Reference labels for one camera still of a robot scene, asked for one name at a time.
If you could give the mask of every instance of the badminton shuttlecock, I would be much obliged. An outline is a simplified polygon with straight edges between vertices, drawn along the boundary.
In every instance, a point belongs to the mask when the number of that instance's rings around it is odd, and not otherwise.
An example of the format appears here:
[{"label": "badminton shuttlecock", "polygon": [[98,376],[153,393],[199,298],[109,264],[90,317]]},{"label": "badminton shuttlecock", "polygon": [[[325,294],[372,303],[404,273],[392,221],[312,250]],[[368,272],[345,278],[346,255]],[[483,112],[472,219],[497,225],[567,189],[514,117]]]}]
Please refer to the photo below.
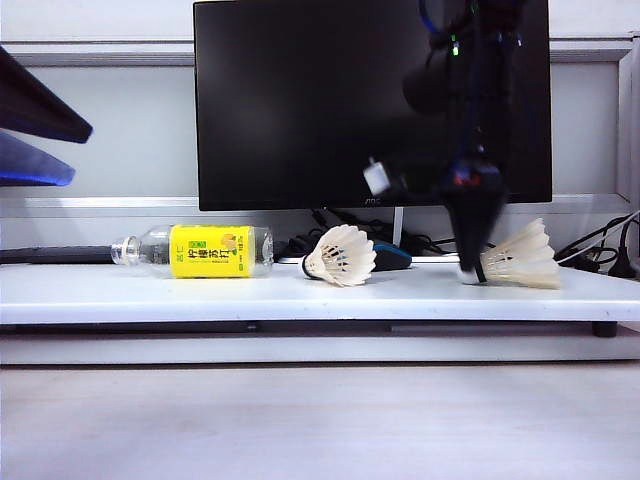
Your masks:
[{"label": "badminton shuttlecock", "polygon": [[341,287],[362,285],[375,268],[373,242],[351,225],[328,230],[313,252],[302,259],[304,273]]},{"label": "badminton shuttlecock", "polygon": [[[560,288],[560,267],[553,259],[549,236],[544,233],[541,218],[518,233],[480,255],[478,278],[514,282],[534,288]],[[478,283],[467,278],[464,283]]]}]

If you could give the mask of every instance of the blue object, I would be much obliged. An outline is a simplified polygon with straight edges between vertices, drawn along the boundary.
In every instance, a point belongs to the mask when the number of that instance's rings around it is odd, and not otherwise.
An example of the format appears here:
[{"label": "blue object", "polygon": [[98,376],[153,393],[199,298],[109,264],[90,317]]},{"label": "blue object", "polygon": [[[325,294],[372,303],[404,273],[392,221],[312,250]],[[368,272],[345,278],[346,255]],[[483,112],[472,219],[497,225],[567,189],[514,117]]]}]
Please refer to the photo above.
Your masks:
[{"label": "blue object", "polygon": [[420,18],[422,18],[422,23],[425,27],[427,27],[427,30],[429,30],[433,34],[440,33],[440,30],[438,30],[431,21],[431,17],[429,16],[429,12],[427,11],[425,0],[418,0],[418,9],[420,10]]},{"label": "blue object", "polygon": [[0,186],[64,186],[76,171],[66,163],[0,131]]},{"label": "blue object", "polygon": [[404,270],[409,268],[413,261],[413,257],[404,250],[380,240],[373,242],[373,251],[376,252],[376,268],[373,269],[374,272]]}]

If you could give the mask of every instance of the computer monitor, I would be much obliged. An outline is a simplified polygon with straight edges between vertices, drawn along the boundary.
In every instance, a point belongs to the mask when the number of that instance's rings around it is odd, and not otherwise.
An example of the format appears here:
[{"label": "computer monitor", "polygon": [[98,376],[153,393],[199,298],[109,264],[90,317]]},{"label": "computer monitor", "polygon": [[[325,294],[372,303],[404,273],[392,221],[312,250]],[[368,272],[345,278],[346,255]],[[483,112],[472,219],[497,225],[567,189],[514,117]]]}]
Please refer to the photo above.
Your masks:
[{"label": "computer monitor", "polygon": [[[464,1],[429,5],[444,24]],[[527,2],[514,56],[510,202],[551,200],[547,12]],[[415,0],[200,2],[194,28],[201,210],[438,203],[373,198],[362,174],[375,157],[435,184],[451,154],[446,114],[403,95],[430,48]]]}]

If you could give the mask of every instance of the monitor stand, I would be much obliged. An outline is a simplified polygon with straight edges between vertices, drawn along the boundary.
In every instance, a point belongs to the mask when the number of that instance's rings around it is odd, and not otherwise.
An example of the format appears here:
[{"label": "monitor stand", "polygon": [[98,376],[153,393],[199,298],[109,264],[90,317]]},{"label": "monitor stand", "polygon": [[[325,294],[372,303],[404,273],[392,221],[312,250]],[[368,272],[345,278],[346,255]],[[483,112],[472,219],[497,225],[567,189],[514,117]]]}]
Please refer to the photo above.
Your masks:
[{"label": "monitor stand", "polygon": [[393,244],[400,247],[402,240],[402,221],[404,220],[404,207],[393,209]]}]

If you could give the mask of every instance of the blue cable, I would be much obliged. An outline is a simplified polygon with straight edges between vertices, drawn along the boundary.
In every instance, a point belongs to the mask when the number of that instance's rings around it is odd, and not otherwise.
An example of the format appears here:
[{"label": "blue cable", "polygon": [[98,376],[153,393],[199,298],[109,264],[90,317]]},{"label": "blue cable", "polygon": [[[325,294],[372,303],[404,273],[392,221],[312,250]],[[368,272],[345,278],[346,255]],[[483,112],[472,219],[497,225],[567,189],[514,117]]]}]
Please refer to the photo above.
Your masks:
[{"label": "blue cable", "polygon": [[422,23],[427,30],[429,30],[433,34],[439,34],[440,30],[436,28],[436,26],[431,21],[431,17],[429,17],[429,12],[427,11],[427,5],[425,0],[418,0],[418,9],[420,10],[420,17],[422,18]]}]

